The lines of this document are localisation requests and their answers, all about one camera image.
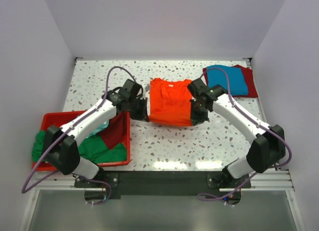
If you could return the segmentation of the orange t shirt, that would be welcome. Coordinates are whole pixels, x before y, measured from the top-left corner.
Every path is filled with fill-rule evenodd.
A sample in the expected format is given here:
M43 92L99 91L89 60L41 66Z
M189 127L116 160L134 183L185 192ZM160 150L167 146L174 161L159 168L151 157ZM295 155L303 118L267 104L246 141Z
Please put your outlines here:
M170 82L155 78L150 82L149 120L172 126L191 126L191 80Z

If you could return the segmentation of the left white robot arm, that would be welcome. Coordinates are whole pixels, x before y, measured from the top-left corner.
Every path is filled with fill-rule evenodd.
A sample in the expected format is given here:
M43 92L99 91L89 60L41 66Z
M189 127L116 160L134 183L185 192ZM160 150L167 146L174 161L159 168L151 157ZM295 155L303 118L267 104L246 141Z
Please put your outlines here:
M123 86L106 92L95 105L72 121L61 127L52 125L47 128L43 159L64 175L97 179L102 173L101 167L81 157L78 147L99 125L126 112L133 120L149 120L144 89L130 79Z

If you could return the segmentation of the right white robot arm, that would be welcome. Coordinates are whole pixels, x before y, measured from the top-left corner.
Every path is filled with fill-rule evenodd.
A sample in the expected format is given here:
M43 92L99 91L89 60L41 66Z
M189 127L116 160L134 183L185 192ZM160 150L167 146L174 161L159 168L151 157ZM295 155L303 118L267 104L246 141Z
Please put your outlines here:
M218 187L225 188L251 172L263 173L285 157L285 134L281 126L270 126L253 116L220 85L210 88L198 78L187 88L193 97L190 101L193 125L208 121L208 113L215 112L239 130L251 145L246 156L231 162L213 178Z

